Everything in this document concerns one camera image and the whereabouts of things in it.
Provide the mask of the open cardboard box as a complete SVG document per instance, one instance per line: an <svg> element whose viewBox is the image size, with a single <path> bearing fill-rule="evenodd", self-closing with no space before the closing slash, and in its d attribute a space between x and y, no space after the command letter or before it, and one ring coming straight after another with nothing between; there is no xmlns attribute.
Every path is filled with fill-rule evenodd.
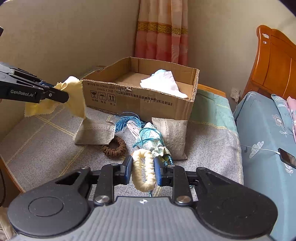
<svg viewBox="0 0 296 241"><path fill-rule="evenodd" d="M187 95L186 98L140 86L141 80L160 69L172 73L178 89ZM105 113L130 111L143 121L152 117L188 120L198 90L199 72L199 69L166 61L123 58L83 77L85 104Z"/></svg>

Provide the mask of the pink orange curtain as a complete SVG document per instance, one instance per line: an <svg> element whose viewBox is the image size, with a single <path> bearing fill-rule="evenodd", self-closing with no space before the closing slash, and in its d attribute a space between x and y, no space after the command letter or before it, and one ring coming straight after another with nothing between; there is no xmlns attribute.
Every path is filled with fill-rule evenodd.
<svg viewBox="0 0 296 241"><path fill-rule="evenodd" d="M135 56L188 64L188 1L140 1Z"/></svg>

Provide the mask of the yellow printed cloth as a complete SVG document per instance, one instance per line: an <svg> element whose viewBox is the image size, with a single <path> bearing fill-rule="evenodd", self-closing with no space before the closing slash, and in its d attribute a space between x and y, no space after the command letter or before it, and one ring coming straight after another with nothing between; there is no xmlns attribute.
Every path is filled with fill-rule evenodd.
<svg viewBox="0 0 296 241"><path fill-rule="evenodd" d="M69 99L63 105L77 117L85 118L85 100L82 81L74 76L69 76L63 83L58 82L55 89L62 90L69 95ZM25 117L39 114L51 114L60 103L50 99L41 100L40 103L25 103Z"/></svg>

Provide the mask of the blue floral tasselled pouch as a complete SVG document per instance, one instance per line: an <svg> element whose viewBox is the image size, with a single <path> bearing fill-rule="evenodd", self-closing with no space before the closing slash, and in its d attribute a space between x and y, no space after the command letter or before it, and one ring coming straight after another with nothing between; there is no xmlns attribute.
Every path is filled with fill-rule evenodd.
<svg viewBox="0 0 296 241"><path fill-rule="evenodd" d="M152 153L152 156L163 158L165 165L172 165L171 153L165 145L165 141L160 131L151 122L145 122L132 112L126 111L115 115L115 132L121 132L127 127L128 123L135 125L132 134L135 135L134 148L145 149Z"/></svg>

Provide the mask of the pink floral quilt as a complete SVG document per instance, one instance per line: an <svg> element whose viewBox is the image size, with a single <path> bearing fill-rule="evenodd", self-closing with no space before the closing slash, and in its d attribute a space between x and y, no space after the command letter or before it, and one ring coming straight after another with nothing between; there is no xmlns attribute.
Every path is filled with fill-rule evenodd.
<svg viewBox="0 0 296 241"><path fill-rule="evenodd" d="M296 99L291 98L290 96L287 98L287 104L290 109L290 113L293 120L294 130L296 129Z"/></svg>

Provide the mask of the white cloth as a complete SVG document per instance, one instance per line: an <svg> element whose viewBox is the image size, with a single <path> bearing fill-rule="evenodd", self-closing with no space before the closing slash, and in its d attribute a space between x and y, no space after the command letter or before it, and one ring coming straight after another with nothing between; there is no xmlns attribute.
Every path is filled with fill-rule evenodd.
<svg viewBox="0 0 296 241"><path fill-rule="evenodd" d="M163 92L179 98L188 98L185 93L180 92L171 71L159 69L149 78L142 79L140 81L140 86L141 88Z"/></svg>

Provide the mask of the white wall socket plug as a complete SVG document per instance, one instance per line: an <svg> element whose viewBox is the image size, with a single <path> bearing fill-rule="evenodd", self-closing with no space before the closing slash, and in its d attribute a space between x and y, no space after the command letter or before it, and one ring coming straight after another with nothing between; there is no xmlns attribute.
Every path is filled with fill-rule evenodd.
<svg viewBox="0 0 296 241"><path fill-rule="evenodd" d="M236 102L238 103L239 98L240 98L240 90L237 88L232 88L231 89L231 93L230 93L230 97Z"/></svg>

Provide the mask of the black smartphone on bed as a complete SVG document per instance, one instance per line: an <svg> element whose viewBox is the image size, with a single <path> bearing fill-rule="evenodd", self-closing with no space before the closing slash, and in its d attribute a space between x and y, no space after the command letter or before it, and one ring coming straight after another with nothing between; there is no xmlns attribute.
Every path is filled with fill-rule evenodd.
<svg viewBox="0 0 296 241"><path fill-rule="evenodd" d="M292 154L288 153L287 151L279 148L278 152L280 153L280 159L285 164L288 164L292 168L296 168L296 158Z"/></svg>

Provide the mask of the grey sachet pouch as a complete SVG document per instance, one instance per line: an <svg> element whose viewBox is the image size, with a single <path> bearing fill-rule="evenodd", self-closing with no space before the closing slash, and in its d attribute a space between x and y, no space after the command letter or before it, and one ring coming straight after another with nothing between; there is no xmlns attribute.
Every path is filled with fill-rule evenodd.
<svg viewBox="0 0 296 241"><path fill-rule="evenodd" d="M152 118L152 124L161 133L165 146L173 160L186 160L185 154L187 120Z"/></svg>
<svg viewBox="0 0 296 241"><path fill-rule="evenodd" d="M115 136L113 115L86 108L86 118L73 137L77 145L108 145Z"/></svg>

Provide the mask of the wooden bed headboard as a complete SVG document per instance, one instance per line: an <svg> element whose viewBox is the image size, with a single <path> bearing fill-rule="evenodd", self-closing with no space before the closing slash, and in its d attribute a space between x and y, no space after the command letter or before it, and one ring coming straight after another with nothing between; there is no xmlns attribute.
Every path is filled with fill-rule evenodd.
<svg viewBox="0 0 296 241"><path fill-rule="evenodd" d="M281 31L266 25L260 25L256 35L257 53L242 97L255 91L268 98L272 94L295 98L295 44Z"/></svg>

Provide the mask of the grey checked table cover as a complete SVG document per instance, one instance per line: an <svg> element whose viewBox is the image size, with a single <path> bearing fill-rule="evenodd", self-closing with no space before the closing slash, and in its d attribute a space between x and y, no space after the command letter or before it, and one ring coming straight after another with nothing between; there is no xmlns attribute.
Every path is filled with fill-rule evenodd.
<svg viewBox="0 0 296 241"><path fill-rule="evenodd" d="M185 161L176 164L188 171L206 167L243 183L242 158L236 128L199 121L212 114L221 121L232 118L228 101L213 102L214 95L201 91L187 125ZM1 141L1 169L6 203L21 191L28 191L75 169L88 166L98 170L106 164L121 163L109 158L97 145L76 145L73 136L81 118L58 107L49 115L22 119Z"/></svg>

